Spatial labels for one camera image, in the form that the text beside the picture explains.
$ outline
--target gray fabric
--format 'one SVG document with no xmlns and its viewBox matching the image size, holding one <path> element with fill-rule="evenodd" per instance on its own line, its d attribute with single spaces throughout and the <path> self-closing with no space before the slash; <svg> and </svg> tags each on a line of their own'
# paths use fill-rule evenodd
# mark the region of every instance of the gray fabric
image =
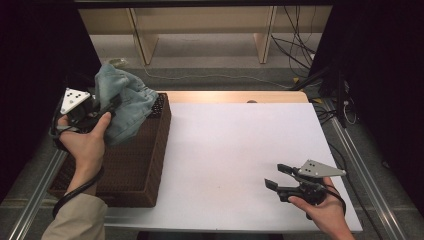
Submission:
<svg viewBox="0 0 424 240">
<path fill-rule="evenodd" d="M 146 87 L 143 81 L 128 72 L 105 64 L 96 74 L 96 102 L 104 108 L 117 94 L 121 96 L 121 105 L 115 110 L 108 129 L 105 143 L 117 145 L 135 136 L 143 121 L 151 112 L 158 94 Z"/>
</svg>

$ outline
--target aluminum rail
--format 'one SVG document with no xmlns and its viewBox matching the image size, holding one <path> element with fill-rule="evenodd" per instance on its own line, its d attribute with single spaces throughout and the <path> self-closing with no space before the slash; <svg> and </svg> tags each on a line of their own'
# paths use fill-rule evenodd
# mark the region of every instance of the aluminum rail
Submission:
<svg viewBox="0 0 424 240">
<path fill-rule="evenodd" d="M 335 109 L 330 100 L 327 99 L 324 103 L 328 109 Z M 343 128 L 335 118 L 332 119 L 332 123 L 390 239 L 407 239 L 396 216 L 353 143 L 348 130 Z"/>
<path fill-rule="evenodd" d="M 59 171 L 59 168 L 67 155 L 68 153 L 65 151 L 56 150 L 40 180 L 40 183 L 35 189 L 34 194 L 32 194 L 32 197 L 29 199 L 27 205 L 22 210 L 20 217 L 16 221 L 15 226 L 9 235 L 9 240 L 21 240 L 25 238 L 29 228 L 31 227 L 32 221 L 37 215 L 41 202 L 46 196 L 47 188 L 50 185 L 53 176 L 55 176 L 57 171 Z"/>
</svg>

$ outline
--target human hand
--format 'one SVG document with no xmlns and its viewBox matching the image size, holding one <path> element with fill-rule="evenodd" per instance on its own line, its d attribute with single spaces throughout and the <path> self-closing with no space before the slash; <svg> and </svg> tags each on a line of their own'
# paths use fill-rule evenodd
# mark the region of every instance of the human hand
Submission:
<svg viewBox="0 0 424 240">
<path fill-rule="evenodd" d="M 339 195 L 329 177 L 324 177 L 323 180 L 325 185 L 332 186 L 327 187 L 329 191 Z M 354 239 L 344 218 L 342 203 L 336 197 L 327 194 L 325 200 L 317 206 L 313 206 L 302 198 L 295 196 L 289 197 L 289 201 L 305 211 L 312 218 L 315 225 L 322 232 L 328 234 L 331 239 Z"/>
<path fill-rule="evenodd" d="M 103 163 L 105 143 L 104 132 L 111 121 L 111 114 L 105 113 L 93 130 L 86 134 L 64 131 L 60 141 L 74 156 L 76 169 L 74 177 L 68 187 L 70 192 L 92 179 L 100 170 Z M 68 117 L 65 115 L 58 120 L 59 126 L 68 126 Z"/>
</svg>

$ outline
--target black cable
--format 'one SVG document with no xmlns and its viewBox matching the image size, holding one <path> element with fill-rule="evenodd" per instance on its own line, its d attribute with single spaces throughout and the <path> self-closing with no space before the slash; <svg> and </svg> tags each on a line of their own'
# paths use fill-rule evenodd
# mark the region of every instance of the black cable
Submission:
<svg viewBox="0 0 424 240">
<path fill-rule="evenodd" d="M 327 194 L 330 194 L 331 196 L 333 196 L 333 197 L 335 197 L 335 198 L 337 198 L 341 203 L 342 203 L 342 207 L 343 207 L 343 215 L 346 215 L 346 202 L 343 200 L 343 198 L 342 197 L 340 197 L 338 194 L 336 194 L 336 193 L 334 193 L 334 192 L 332 192 L 332 191 L 330 191 L 330 190 L 328 190 L 328 189 L 325 189 L 325 192 L 327 193 Z"/>
<path fill-rule="evenodd" d="M 286 50 L 284 50 L 284 48 L 283 47 L 281 47 L 281 45 L 280 44 L 278 44 L 278 42 L 277 42 L 277 40 L 274 38 L 274 36 L 272 36 L 271 35 L 271 38 L 272 38 L 272 40 L 274 40 L 274 43 L 277 45 L 277 48 L 282 52 L 282 53 L 284 53 L 285 55 L 287 55 L 287 57 L 289 57 L 289 60 L 290 59 L 293 59 L 295 62 L 297 62 L 298 64 L 300 64 L 302 67 L 304 67 L 304 68 L 306 68 L 306 69 L 310 69 L 308 66 L 306 66 L 305 64 L 303 64 L 303 63 L 301 63 L 301 62 L 299 62 L 299 60 L 297 60 L 295 57 L 293 57 L 290 53 L 288 53 Z"/>
<path fill-rule="evenodd" d="M 305 45 L 303 43 L 301 37 L 300 37 L 300 34 L 299 34 L 299 16 L 300 16 L 299 6 L 296 6 L 296 26 L 294 25 L 294 23 L 292 21 L 292 18 L 290 17 L 290 15 L 289 15 L 289 13 L 287 11 L 287 8 L 285 6 L 284 6 L 284 11 L 286 12 L 287 17 L 289 18 L 290 24 L 292 25 L 292 28 L 293 28 L 293 31 L 294 31 L 294 33 L 293 33 L 293 42 L 296 39 L 301 45 Z M 308 62 L 308 64 L 310 64 L 309 61 L 306 59 L 305 53 L 303 51 L 302 51 L 302 53 L 303 53 L 303 56 L 305 57 L 305 60 Z"/>
<path fill-rule="evenodd" d="M 329 188 L 332 188 L 332 189 L 334 189 L 337 193 L 339 193 L 339 191 L 337 190 L 337 188 L 335 188 L 334 186 L 327 185 L 327 184 L 324 184 L 324 186 L 329 187 Z"/>
<path fill-rule="evenodd" d="M 313 21 L 314 21 L 314 18 L 315 18 L 315 13 L 316 13 L 316 6 L 315 6 L 314 15 L 313 15 L 312 21 L 311 21 L 311 33 L 309 34 L 308 39 L 305 42 L 303 42 L 302 38 L 300 37 L 300 29 L 298 28 L 297 34 L 299 36 L 299 39 L 302 41 L 301 44 L 304 46 L 304 48 L 302 48 L 302 52 L 303 52 L 303 49 L 305 49 L 305 47 L 306 47 L 306 44 L 305 43 L 309 41 L 309 38 L 312 35 L 312 25 L 313 25 Z M 300 6 L 299 6 L 299 16 L 297 17 L 297 23 L 296 24 L 298 24 L 299 17 L 300 17 Z M 311 55 L 309 54 L 309 52 L 307 52 L 306 56 L 308 56 L 308 58 L 310 59 L 311 62 L 313 61 L 313 59 L 312 59 Z"/>
<path fill-rule="evenodd" d="M 59 199 L 59 201 L 54 205 L 54 208 L 53 208 L 53 219 L 56 218 L 57 213 L 59 212 L 60 208 L 63 207 L 63 205 L 65 205 L 71 199 L 76 197 L 78 194 L 84 192 L 85 190 L 87 190 L 88 188 L 93 186 L 96 182 L 98 182 L 100 180 L 100 178 L 103 177 L 103 174 L 104 174 L 104 168 L 102 166 L 100 168 L 99 172 L 96 174 L 96 176 L 94 176 L 91 180 L 84 183 L 80 187 L 76 188 L 72 192 L 66 194 L 61 199 Z"/>
<path fill-rule="evenodd" d="M 376 232 L 376 234 L 377 234 L 377 236 L 378 236 L 378 238 L 379 239 L 383 239 L 383 236 L 381 235 L 381 233 L 380 233 L 380 231 L 378 230 L 378 228 L 377 228 L 377 225 L 375 225 L 375 223 L 374 223 L 374 221 L 372 220 L 372 218 L 371 218 L 371 215 L 369 214 L 369 212 L 367 211 L 367 209 L 365 208 L 365 205 L 364 205 L 364 203 L 362 202 L 362 200 L 361 200 L 361 198 L 359 197 L 359 194 L 358 194 L 358 192 L 357 192 L 357 190 L 356 190 L 356 188 L 354 187 L 354 185 L 353 185 L 353 183 L 352 183 L 352 180 L 350 179 L 350 176 L 349 176 L 349 174 L 348 174 L 348 171 L 347 171 L 347 161 L 346 161 L 346 159 L 344 158 L 344 156 L 343 156 L 343 154 L 335 147 L 335 146 L 333 146 L 331 143 L 329 143 L 328 141 L 327 141 L 327 143 L 328 143 L 328 145 L 330 146 L 330 147 L 332 147 L 339 155 L 340 155 L 340 157 L 342 158 L 342 161 L 343 161 L 343 164 L 344 164 L 344 167 L 342 167 L 342 165 L 337 161 L 337 159 L 336 158 L 334 158 L 334 160 L 336 161 L 336 164 L 337 165 L 339 165 L 339 167 L 341 167 L 341 168 L 344 168 L 344 170 L 346 171 L 346 179 L 347 179 L 347 181 L 348 181 L 348 183 L 349 183 L 349 185 L 350 185 L 350 187 L 352 188 L 352 191 L 353 191 L 353 193 L 355 194 L 355 197 L 356 197 L 356 199 L 358 200 L 358 202 L 359 202 L 359 205 L 361 206 L 361 208 L 362 208 L 362 210 L 364 210 L 364 213 L 365 213 L 365 215 L 367 216 L 367 218 L 368 218 L 368 220 L 370 221 L 370 223 L 371 223 L 371 225 L 372 225 L 372 227 L 373 227 L 373 229 L 374 229 L 374 231 Z"/>
<path fill-rule="evenodd" d="M 316 13 L 317 13 L 317 6 L 315 5 L 314 14 L 312 15 L 312 20 L 311 20 L 311 33 L 309 34 L 308 39 L 306 39 L 305 43 L 307 43 L 309 41 L 309 38 L 312 36 L 312 32 L 313 32 L 312 26 L 314 23 Z"/>
<path fill-rule="evenodd" d="M 335 117 L 336 115 L 336 110 L 331 110 L 331 111 L 327 111 L 325 108 L 320 107 L 320 106 L 315 106 L 314 108 L 320 108 L 321 110 L 315 110 L 318 120 L 320 121 L 321 126 L 323 126 L 326 122 L 328 122 L 330 119 L 332 119 L 333 117 Z"/>
<path fill-rule="evenodd" d="M 295 45 L 295 46 L 297 46 L 297 47 L 304 48 L 306 51 L 308 51 L 308 52 L 310 52 L 310 53 L 313 53 L 313 54 L 316 54 L 316 51 L 314 51 L 314 50 L 312 50 L 312 49 L 308 48 L 307 46 L 302 46 L 302 45 L 300 45 L 300 44 L 294 43 L 294 42 L 289 41 L 289 40 L 284 40 L 284 39 L 282 39 L 282 38 L 276 38 L 276 37 L 273 37 L 273 38 L 274 38 L 275 40 L 278 40 L 278 41 L 282 41 L 282 42 L 290 43 L 290 44 L 293 44 L 293 45 Z"/>
</svg>

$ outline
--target sleeve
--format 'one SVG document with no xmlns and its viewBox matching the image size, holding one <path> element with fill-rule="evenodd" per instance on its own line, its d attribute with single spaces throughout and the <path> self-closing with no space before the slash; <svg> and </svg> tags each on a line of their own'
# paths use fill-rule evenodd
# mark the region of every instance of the sleeve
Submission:
<svg viewBox="0 0 424 240">
<path fill-rule="evenodd" d="M 105 239 L 107 205 L 95 196 L 79 194 L 66 203 L 43 234 L 50 239 Z"/>
</svg>

